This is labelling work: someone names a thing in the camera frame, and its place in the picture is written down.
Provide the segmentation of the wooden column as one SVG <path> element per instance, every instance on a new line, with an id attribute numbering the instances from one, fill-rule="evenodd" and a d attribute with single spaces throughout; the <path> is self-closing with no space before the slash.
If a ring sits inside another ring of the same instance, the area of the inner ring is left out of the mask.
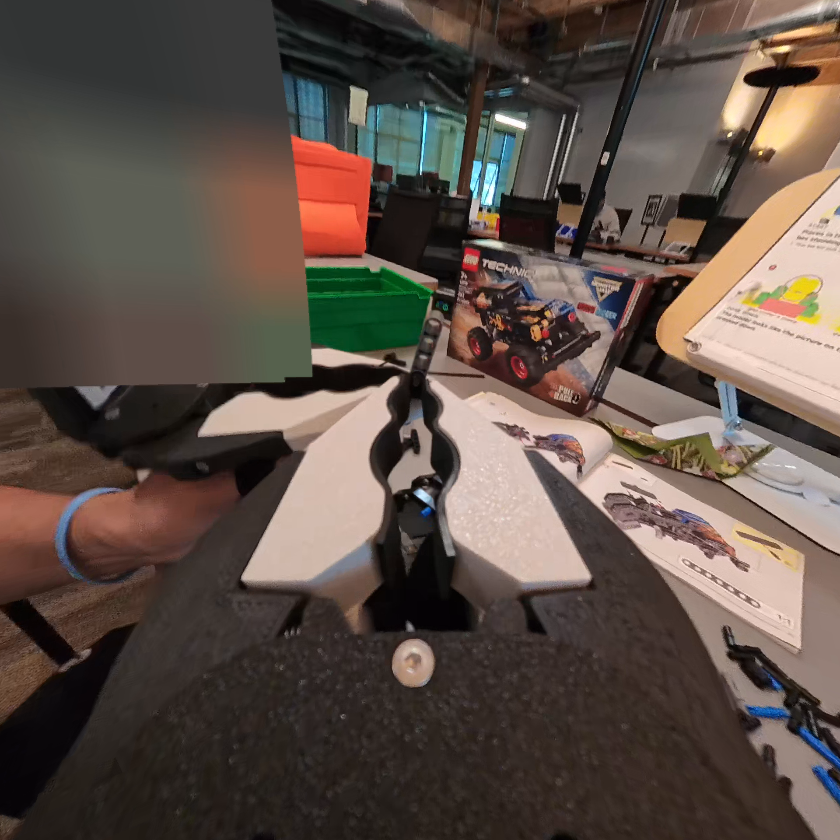
<path id="1" fill-rule="evenodd" d="M 479 59 L 476 62 L 469 85 L 465 134 L 458 169 L 457 194 L 460 196 L 471 196 L 471 172 L 476 156 L 476 146 L 480 131 L 481 114 L 484 108 L 489 69 L 489 62 L 484 59 Z"/>

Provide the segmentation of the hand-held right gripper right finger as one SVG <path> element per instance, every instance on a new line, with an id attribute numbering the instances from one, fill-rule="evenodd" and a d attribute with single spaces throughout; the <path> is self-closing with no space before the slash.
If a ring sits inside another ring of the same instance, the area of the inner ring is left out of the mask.
<path id="1" fill-rule="evenodd" d="M 434 380 L 422 405 L 430 463 L 443 482 L 444 580 L 471 603 L 585 588 L 592 574 L 529 456 L 564 476 Z"/>

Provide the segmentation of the light blue stand bracket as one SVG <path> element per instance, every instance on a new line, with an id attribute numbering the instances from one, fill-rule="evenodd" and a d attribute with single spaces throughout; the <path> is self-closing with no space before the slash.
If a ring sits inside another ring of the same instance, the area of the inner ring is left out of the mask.
<path id="1" fill-rule="evenodd" d="M 739 413 L 739 392 L 734 384 L 721 379 L 715 380 L 715 387 L 723 422 L 722 435 L 728 438 L 741 432 L 743 428 L 743 420 Z"/>

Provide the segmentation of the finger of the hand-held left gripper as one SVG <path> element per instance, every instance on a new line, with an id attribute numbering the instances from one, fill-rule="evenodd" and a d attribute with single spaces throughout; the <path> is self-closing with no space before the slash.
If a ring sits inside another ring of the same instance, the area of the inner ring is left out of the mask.
<path id="1" fill-rule="evenodd" d="M 197 435 L 281 433 L 292 449 L 301 450 L 402 372 L 398 364 L 314 364 L 309 377 L 233 396 L 210 412 Z"/>

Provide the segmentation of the black office chair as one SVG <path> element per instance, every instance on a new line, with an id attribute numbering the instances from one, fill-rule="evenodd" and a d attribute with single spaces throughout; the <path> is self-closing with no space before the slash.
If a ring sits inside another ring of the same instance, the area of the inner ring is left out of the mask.
<path id="1" fill-rule="evenodd" d="M 538 199 L 504 193 L 499 204 L 499 240 L 554 254 L 560 199 Z"/>
<path id="2" fill-rule="evenodd" d="M 440 208 L 441 195 L 391 189 L 367 252 L 418 270 Z"/>

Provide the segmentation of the black lego beam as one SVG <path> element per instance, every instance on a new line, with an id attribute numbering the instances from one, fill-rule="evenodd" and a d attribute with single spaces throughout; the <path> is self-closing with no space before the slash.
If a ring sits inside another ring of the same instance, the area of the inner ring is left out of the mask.
<path id="1" fill-rule="evenodd" d="M 398 437 L 403 451 L 419 455 L 421 445 L 415 424 L 422 422 L 433 436 L 440 431 L 440 417 L 444 406 L 431 378 L 432 362 L 441 338 L 444 322 L 437 317 L 425 321 L 413 360 L 399 378 L 396 388 L 398 418 L 401 430 Z"/>

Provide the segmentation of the laminated instruction sheet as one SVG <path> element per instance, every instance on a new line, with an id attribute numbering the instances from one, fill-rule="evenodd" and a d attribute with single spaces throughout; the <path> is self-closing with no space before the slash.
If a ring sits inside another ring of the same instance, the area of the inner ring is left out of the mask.
<path id="1" fill-rule="evenodd" d="M 690 358 L 838 402 L 838 204 L 835 181 L 687 333 Z"/>

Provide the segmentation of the person's left hand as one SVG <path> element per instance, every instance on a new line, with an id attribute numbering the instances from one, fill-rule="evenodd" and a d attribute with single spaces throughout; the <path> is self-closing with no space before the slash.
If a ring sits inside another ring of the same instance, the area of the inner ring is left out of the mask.
<path id="1" fill-rule="evenodd" d="M 70 528 L 70 551 L 80 571 L 95 579 L 171 563 L 239 498 L 231 472 L 188 481 L 150 474 L 130 490 L 84 505 Z"/>

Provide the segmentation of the wooden display board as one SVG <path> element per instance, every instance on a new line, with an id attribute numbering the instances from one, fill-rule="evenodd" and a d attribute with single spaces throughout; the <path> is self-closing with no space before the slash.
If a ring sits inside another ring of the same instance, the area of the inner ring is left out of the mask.
<path id="1" fill-rule="evenodd" d="M 685 338 L 835 181 L 839 186 L 838 169 L 820 171 L 768 199 L 668 307 L 658 321 L 657 342 L 667 355 L 692 368 L 838 435 L 839 389 L 838 402 L 809 402 L 801 391 L 785 392 L 779 384 L 751 380 L 740 370 L 721 369 L 711 362 L 690 358 Z"/>

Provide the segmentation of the green plastic bin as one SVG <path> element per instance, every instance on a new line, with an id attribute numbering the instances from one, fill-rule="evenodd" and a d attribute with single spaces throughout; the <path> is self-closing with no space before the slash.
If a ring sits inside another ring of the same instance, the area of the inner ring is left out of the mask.
<path id="1" fill-rule="evenodd" d="M 418 342 L 433 290 L 398 271 L 368 266 L 306 268 L 311 343 L 360 353 Z"/>

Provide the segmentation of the blue wristband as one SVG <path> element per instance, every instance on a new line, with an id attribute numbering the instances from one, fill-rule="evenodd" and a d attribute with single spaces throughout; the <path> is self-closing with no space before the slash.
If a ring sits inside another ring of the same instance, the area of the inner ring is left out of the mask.
<path id="1" fill-rule="evenodd" d="M 78 511 L 94 498 L 121 494 L 123 492 L 123 489 L 116 487 L 99 487 L 84 490 L 71 498 L 61 512 L 54 532 L 54 550 L 60 566 L 74 582 L 86 585 L 117 585 L 130 580 L 137 574 L 137 570 L 130 570 L 123 574 L 115 574 L 109 577 L 92 578 L 80 571 L 70 551 L 70 528 Z"/>

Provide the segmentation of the person's left forearm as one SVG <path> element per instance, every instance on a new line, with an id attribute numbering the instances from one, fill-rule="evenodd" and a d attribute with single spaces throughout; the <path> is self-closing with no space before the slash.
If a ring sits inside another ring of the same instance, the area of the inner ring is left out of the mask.
<path id="1" fill-rule="evenodd" d="M 1 488 L 1 603 L 41 595 L 70 583 L 55 546 L 69 496 Z"/>

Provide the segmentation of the white stand base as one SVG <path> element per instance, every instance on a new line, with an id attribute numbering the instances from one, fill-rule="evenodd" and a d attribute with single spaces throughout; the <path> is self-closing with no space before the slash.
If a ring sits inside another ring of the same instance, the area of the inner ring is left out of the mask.
<path id="1" fill-rule="evenodd" d="M 839 478 L 784 447 L 714 416 L 696 416 L 653 427 L 655 436 L 676 439 L 708 434 L 715 445 L 770 447 L 770 452 L 723 483 L 793 530 L 839 554 Z"/>

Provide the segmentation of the open instruction booklet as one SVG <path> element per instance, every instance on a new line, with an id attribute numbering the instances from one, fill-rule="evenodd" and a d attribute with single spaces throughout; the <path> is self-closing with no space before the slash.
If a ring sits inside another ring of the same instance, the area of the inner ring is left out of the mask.
<path id="1" fill-rule="evenodd" d="M 467 403 L 559 467 L 660 570 L 802 650 L 803 553 L 613 454 L 602 423 L 540 415 L 488 392 Z"/>

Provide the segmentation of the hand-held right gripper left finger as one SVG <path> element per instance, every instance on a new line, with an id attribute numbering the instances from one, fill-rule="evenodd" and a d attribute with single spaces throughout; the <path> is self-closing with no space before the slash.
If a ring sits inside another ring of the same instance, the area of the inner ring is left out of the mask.
<path id="1" fill-rule="evenodd" d="M 317 596 L 340 607 L 381 585 L 403 588 L 405 566 L 389 477 L 403 458 L 411 406 L 407 377 L 392 377 L 311 443 L 241 583 Z"/>

